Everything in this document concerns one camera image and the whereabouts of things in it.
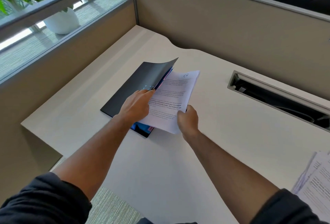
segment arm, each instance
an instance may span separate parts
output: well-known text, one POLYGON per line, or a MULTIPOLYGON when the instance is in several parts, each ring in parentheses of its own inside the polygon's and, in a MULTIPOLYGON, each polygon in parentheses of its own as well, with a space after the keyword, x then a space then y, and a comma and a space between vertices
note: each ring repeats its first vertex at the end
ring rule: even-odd
POLYGON ((178 125, 221 198, 240 224, 248 224, 279 189, 198 130, 196 110, 178 112, 178 125))
POLYGON ((130 127, 148 115, 148 102, 154 93, 155 90, 145 89, 128 97, 119 114, 53 172, 61 180, 80 188, 91 200, 130 127))

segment desk surface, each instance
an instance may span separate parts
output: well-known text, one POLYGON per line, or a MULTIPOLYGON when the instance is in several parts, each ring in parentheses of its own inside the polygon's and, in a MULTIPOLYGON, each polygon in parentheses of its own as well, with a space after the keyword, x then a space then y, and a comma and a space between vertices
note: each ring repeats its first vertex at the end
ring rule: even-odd
MULTIPOLYGON (((144 62, 179 57, 177 72, 200 70, 189 103, 200 130, 278 187, 291 189, 313 151, 330 150, 330 133, 227 88, 234 70, 330 108, 330 102, 202 51, 180 49, 135 26, 22 125, 65 157, 110 117, 101 107, 144 62)), ((182 135, 130 130, 103 184, 155 224, 237 223, 182 135)))

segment dark blue sleeve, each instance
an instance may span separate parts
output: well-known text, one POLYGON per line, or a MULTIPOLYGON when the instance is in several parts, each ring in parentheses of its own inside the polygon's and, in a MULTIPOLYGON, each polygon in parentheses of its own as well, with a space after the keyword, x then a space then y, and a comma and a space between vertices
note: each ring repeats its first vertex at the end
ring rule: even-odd
POLYGON ((79 188, 49 172, 36 177, 4 202, 0 224, 82 224, 91 207, 79 188))
POLYGON ((298 196, 281 189, 260 209, 250 224, 326 224, 298 196))

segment white plant pot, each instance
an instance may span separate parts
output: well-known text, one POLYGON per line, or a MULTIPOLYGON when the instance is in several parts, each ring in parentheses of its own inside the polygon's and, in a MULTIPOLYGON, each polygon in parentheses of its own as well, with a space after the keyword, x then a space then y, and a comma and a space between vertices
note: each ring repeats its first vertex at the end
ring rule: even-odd
POLYGON ((80 27, 79 19, 73 9, 60 11, 43 21, 47 28, 56 34, 66 35, 80 27))

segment beige partition panel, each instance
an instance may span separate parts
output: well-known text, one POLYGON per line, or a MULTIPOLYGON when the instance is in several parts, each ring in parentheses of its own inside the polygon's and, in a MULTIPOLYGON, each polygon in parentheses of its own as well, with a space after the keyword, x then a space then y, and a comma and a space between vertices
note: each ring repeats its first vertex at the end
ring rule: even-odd
POLYGON ((20 123, 135 25, 130 3, 0 85, 1 203, 61 157, 20 123))
POLYGON ((330 99, 330 22, 252 0, 137 0, 137 10, 179 47, 330 99))

